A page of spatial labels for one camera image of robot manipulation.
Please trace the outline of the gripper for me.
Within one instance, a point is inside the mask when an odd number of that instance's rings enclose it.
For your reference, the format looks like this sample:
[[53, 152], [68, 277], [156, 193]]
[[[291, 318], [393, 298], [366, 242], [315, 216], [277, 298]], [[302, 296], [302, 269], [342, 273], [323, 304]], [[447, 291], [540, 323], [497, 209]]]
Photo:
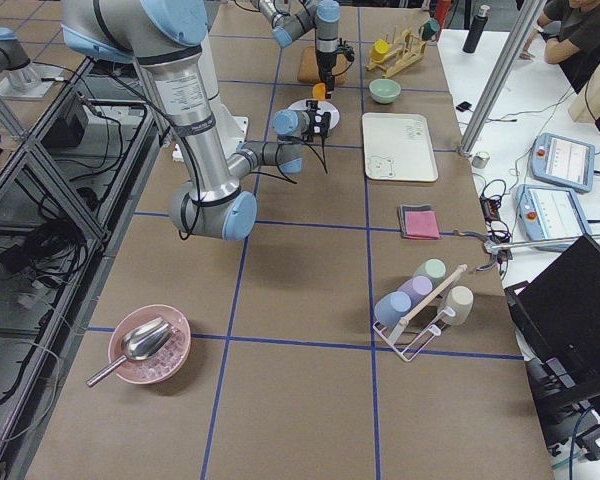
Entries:
[[325, 136], [330, 135], [330, 127], [328, 125], [331, 124], [331, 114], [324, 113], [322, 115], [318, 100], [307, 99], [305, 101], [305, 113], [308, 116], [308, 124], [303, 131], [304, 141], [313, 141], [315, 137], [324, 139]]
[[335, 51], [316, 51], [316, 64], [318, 76], [324, 88], [326, 88], [326, 98], [332, 98], [334, 94], [335, 76], [333, 69], [337, 63], [337, 53]]

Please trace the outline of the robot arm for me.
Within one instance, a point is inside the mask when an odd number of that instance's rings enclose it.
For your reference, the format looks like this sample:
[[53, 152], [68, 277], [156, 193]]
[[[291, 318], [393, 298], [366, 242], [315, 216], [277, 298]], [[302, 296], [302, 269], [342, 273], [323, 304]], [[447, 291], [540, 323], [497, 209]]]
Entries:
[[330, 113], [314, 99], [274, 116], [276, 144], [247, 142], [219, 98], [201, 1], [66, 1], [66, 45], [85, 56], [133, 64], [151, 105], [171, 127], [190, 179], [173, 195], [170, 217], [183, 235], [239, 241], [255, 223], [255, 196], [240, 181], [261, 166], [302, 168], [302, 145], [327, 136]]
[[283, 12], [274, 1], [251, 0], [250, 4], [271, 24], [272, 35], [281, 49], [309, 32], [314, 33], [314, 49], [319, 82], [314, 88], [321, 100], [330, 99], [336, 85], [339, 56], [348, 56], [348, 45], [339, 36], [340, 5], [337, 1], [301, 1], [297, 13]]

